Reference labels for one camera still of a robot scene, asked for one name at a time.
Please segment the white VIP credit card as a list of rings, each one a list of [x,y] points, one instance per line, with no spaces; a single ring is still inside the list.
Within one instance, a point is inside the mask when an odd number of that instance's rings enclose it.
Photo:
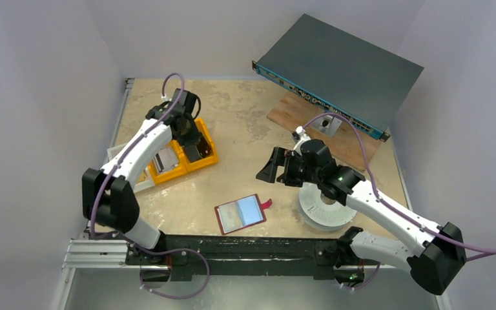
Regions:
[[[169,172],[179,164],[179,159],[171,146],[159,150],[154,157],[154,161],[158,174]]]

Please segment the red leather card holder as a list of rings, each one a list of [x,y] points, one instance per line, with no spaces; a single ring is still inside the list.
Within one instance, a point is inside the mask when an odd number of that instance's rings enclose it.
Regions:
[[[231,234],[266,222],[265,210],[272,205],[272,199],[261,202],[257,194],[252,194],[215,206],[214,212],[221,234]]]

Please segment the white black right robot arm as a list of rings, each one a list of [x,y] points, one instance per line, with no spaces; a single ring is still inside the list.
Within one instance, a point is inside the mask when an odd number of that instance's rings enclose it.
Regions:
[[[256,179],[290,187],[315,185],[326,198],[366,215],[395,236],[350,227],[336,242],[337,266],[373,260],[409,273],[421,288],[442,295],[467,261],[457,226],[439,225],[386,202],[363,174],[339,165],[319,139],[299,142],[295,150],[275,147]]]

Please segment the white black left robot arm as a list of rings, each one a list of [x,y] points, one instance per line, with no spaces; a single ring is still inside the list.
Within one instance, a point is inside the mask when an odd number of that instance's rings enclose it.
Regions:
[[[137,133],[102,168],[87,169],[81,178],[83,216],[95,226],[116,230],[142,247],[150,264],[166,258],[163,233],[140,215],[134,188],[142,177],[159,184],[218,161],[203,120],[201,99],[176,89],[172,100],[151,108]]]

